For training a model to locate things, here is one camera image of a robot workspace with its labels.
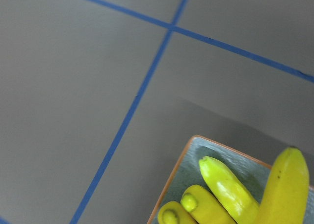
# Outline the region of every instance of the gray floor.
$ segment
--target gray floor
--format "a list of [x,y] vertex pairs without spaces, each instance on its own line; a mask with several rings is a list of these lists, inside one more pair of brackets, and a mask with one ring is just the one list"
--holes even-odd
[[[171,22],[180,0],[106,0]],[[314,75],[312,0],[189,0],[178,26]],[[166,29],[86,0],[0,0],[0,216],[69,223]],[[314,184],[314,84],[174,33],[78,223],[146,223],[188,139]]]

